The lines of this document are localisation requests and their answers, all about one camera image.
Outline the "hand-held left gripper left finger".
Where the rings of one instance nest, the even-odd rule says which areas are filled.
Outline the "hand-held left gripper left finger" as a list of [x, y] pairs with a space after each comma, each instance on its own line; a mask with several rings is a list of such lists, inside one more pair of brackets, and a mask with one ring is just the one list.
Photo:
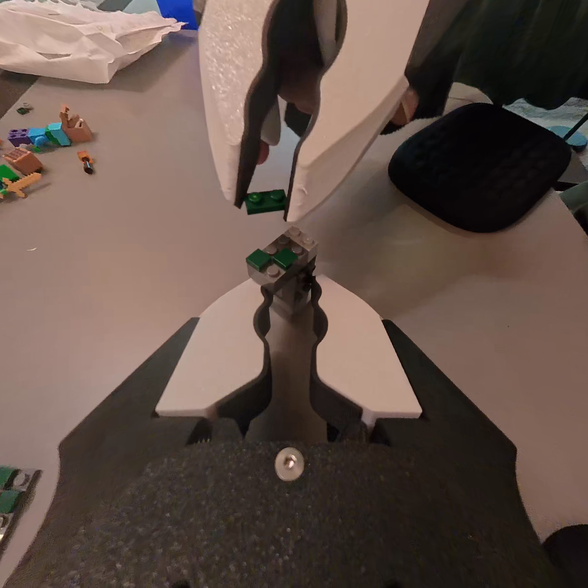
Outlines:
[[202, 313], [156, 405], [158, 416], [216, 419], [222, 401], [261, 374], [264, 345], [254, 313], [263, 301], [261, 285], [248, 279]]

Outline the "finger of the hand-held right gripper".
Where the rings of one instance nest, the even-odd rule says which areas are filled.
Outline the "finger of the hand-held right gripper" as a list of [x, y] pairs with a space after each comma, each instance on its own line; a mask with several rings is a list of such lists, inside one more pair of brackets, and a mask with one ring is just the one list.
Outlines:
[[243, 206], [261, 144], [279, 143], [278, 94], [290, 52], [318, 55], [316, 1], [207, 1], [199, 29], [210, 149], [226, 199]]
[[287, 221], [327, 200], [357, 166], [408, 88], [405, 69], [429, 1], [345, 1], [345, 31], [300, 140]]

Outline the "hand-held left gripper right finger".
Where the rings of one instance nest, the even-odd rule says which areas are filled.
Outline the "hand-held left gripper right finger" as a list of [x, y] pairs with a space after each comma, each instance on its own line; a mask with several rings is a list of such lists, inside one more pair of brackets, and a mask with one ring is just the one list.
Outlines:
[[386, 331], [383, 319], [363, 299], [327, 276], [318, 276], [318, 308], [326, 318], [317, 335], [318, 385], [360, 419], [417, 419], [422, 407]]

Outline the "small green plate brick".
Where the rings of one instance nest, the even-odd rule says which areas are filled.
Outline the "small green plate brick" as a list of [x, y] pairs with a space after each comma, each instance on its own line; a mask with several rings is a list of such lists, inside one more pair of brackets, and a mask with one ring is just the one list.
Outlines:
[[258, 215], [284, 211], [287, 200], [285, 190], [273, 189], [250, 192], [246, 195], [244, 203], [248, 215]]

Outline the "small grey green brick assembly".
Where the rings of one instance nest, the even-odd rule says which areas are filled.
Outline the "small grey green brick assembly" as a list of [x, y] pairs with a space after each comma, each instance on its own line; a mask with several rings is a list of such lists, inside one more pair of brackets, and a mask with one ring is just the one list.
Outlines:
[[288, 227], [269, 245], [246, 258], [250, 279], [275, 292], [314, 264], [319, 242], [297, 226]]

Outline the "person's right hand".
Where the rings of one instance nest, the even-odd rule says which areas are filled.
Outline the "person's right hand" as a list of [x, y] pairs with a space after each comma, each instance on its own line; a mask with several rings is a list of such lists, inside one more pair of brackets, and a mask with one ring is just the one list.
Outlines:
[[317, 83], [322, 65], [302, 59], [286, 59], [281, 63], [279, 95], [286, 102], [285, 124], [301, 138], [318, 105]]

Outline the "blue plastic bin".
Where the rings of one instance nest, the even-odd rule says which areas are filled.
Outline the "blue plastic bin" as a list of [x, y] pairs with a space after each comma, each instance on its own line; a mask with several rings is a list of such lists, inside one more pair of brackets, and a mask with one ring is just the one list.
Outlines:
[[194, 8], [194, 1], [156, 1], [159, 12], [164, 18], [173, 18], [183, 23], [188, 30], [198, 29], [198, 20]]

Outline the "white crumpled bag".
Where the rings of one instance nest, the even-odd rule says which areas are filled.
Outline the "white crumpled bag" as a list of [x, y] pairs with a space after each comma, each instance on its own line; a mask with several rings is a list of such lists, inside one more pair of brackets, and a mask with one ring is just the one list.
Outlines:
[[184, 26], [154, 11], [102, 11], [90, 2], [2, 1], [1, 69], [108, 84]]

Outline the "pile of colourful brick figures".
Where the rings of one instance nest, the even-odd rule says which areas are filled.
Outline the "pile of colourful brick figures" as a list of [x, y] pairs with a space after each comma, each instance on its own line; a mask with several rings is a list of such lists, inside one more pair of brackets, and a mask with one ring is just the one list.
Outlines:
[[1, 200], [26, 198], [27, 190], [43, 180], [47, 166], [41, 154], [92, 142], [96, 134], [87, 120], [62, 104], [57, 122], [42, 127], [10, 129], [1, 143]]

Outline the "black stand base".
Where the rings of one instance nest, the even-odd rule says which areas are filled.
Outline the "black stand base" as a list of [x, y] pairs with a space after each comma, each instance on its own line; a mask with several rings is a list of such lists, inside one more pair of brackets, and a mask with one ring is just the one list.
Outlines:
[[[556, 125], [548, 127], [548, 130], [553, 132], [556, 136], [560, 138], [565, 138], [568, 133], [571, 131], [571, 128], [568, 126]], [[575, 152], [582, 152], [587, 148], [587, 136], [585, 136], [582, 132], [576, 131], [573, 134], [570, 134], [567, 137], [566, 143], [575, 151]]]

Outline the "grey green brick tower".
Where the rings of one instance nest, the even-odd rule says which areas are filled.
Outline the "grey green brick tower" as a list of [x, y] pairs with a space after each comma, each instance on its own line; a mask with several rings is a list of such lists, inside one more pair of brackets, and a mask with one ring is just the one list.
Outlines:
[[40, 469], [1, 465], [1, 555], [41, 475]]

